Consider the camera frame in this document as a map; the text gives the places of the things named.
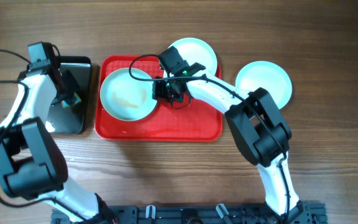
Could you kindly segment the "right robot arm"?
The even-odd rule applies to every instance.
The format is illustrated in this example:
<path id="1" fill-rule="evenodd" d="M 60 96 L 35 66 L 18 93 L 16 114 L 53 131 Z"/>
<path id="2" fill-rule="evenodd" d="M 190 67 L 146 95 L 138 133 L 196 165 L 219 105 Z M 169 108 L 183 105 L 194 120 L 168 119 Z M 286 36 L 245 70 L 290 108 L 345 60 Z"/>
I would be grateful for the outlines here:
<path id="1" fill-rule="evenodd" d="M 288 168 L 291 130 L 270 93 L 245 91 L 210 74 L 200 63 L 189 64 L 175 47 L 157 55 L 165 78 L 155 84 L 169 97 L 187 94 L 221 112 L 242 156 L 259 171 L 265 203 L 279 223 L 291 223 L 300 214 Z"/>

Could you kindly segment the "light blue plate bottom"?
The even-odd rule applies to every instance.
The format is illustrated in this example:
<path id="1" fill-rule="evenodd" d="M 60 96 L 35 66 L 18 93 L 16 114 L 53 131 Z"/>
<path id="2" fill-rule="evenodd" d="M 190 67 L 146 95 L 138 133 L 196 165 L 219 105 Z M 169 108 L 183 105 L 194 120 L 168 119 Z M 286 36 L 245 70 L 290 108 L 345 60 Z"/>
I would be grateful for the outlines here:
<path id="1" fill-rule="evenodd" d="M 293 85 L 288 73 L 280 66 L 268 61 L 255 61 L 245 65 L 237 74 L 236 87 L 256 91 L 267 90 L 279 109 L 291 99 Z"/>

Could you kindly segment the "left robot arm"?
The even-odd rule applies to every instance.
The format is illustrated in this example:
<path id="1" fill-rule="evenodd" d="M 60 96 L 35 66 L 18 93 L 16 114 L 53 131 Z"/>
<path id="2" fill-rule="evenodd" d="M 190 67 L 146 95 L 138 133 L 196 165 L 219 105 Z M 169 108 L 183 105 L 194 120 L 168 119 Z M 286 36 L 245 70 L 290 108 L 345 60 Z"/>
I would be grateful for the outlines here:
<path id="1" fill-rule="evenodd" d="M 66 160 L 45 127 L 52 105 L 77 105 L 74 76 L 61 70 L 58 48 L 48 42 L 28 46 L 27 68 L 13 82 L 15 102 L 0 124 L 0 203 L 24 208 L 45 202 L 75 223 L 117 223 L 117 215 L 96 194 L 68 175 Z"/>

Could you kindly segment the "green yellow sponge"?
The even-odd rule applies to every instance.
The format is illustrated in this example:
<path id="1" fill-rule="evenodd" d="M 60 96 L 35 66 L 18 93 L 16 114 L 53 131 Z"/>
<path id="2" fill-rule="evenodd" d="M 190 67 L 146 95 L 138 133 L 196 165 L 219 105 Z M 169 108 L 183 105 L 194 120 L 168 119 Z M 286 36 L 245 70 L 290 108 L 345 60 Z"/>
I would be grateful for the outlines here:
<path id="1" fill-rule="evenodd" d="M 67 96 L 65 99 L 62 100 L 62 107 L 63 108 L 70 108 L 82 102 L 81 98 L 76 92 L 73 92 L 72 95 Z"/>

